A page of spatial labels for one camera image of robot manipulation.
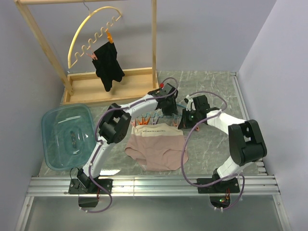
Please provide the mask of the blue wavy hanger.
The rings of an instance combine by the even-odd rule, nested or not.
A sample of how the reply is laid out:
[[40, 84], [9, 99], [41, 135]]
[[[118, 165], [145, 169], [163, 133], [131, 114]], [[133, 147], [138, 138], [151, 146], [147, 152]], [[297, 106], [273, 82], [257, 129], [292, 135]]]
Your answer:
[[143, 118], [148, 118], [148, 117], [150, 117], [150, 118], [168, 118], [168, 119], [172, 119], [172, 118], [180, 118], [182, 115], [181, 114], [179, 114], [179, 115], [175, 115], [175, 114], [173, 114], [173, 115], [163, 115], [162, 113], [158, 113], [158, 112], [150, 112], [150, 113], [146, 113], [146, 114], [143, 114], [143, 115], [141, 115], [141, 117], [143, 117]]

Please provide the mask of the pink and cream underwear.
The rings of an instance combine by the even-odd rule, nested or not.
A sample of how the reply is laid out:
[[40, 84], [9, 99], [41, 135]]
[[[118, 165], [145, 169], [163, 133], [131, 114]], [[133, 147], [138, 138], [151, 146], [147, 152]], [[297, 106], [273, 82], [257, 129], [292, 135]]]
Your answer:
[[132, 128], [125, 153], [145, 171], [172, 171], [181, 167], [185, 144], [182, 130], [165, 123]]

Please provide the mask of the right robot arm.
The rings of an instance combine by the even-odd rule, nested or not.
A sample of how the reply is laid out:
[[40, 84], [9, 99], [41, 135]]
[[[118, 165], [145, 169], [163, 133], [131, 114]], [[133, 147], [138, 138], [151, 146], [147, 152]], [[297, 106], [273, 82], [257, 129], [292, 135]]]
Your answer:
[[187, 139], [190, 138], [193, 130], [202, 123], [215, 127], [228, 135], [230, 156], [220, 167], [214, 170], [211, 182], [195, 184], [187, 178], [184, 171], [183, 152], [188, 140], [184, 143], [180, 160], [183, 177], [190, 185], [200, 188], [212, 186], [219, 193], [228, 188], [228, 180], [242, 175], [242, 171], [247, 166], [267, 155], [267, 148], [258, 122], [253, 119], [238, 119], [225, 113], [227, 103], [224, 99], [222, 101], [224, 102], [223, 108], [210, 107], [205, 95], [193, 97], [193, 94], [188, 94], [185, 98], [187, 105], [183, 113], [189, 115], [185, 115], [179, 125], [179, 128], [181, 128], [186, 121], [192, 122], [193, 127]]

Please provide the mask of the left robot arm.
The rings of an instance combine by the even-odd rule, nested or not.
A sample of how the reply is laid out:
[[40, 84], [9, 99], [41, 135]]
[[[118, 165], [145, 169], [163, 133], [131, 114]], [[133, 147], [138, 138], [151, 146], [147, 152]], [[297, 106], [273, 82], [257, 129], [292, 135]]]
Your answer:
[[162, 88], [150, 91], [131, 103], [123, 105], [113, 103], [109, 106], [95, 129], [96, 145], [92, 154], [77, 174], [80, 188], [85, 193], [93, 193], [96, 190], [98, 183], [95, 178], [100, 175], [103, 162], [115, 144], [125, 138], [131, 120], [158, 109], [164, 115], [176, 114], [177, 95], [177, 88], [167, 83]]

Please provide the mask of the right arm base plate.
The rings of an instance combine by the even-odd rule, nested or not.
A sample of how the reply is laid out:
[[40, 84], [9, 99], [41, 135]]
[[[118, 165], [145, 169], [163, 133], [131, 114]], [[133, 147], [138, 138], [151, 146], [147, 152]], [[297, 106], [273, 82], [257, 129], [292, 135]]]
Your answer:
[[217, 194], [217, 193], [239, 193], [240, 187], [238, 180], [223, 180], [208, 187], [198, 187], [199, 194]]

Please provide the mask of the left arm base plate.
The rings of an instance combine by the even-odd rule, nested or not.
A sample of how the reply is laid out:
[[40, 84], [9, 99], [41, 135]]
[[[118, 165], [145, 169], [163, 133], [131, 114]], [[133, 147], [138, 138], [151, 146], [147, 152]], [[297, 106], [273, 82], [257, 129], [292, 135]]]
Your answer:
[[[106, 189], [109, 193], [112, 191], [113, 180], [112, 179], [95, 179], [96, 182]], [[69, 194], [107, 194], [104, 190], [99, 188], [92, 181], [89, 187], [85, 187], [78, 179], [72, 179], [68, 189]]]

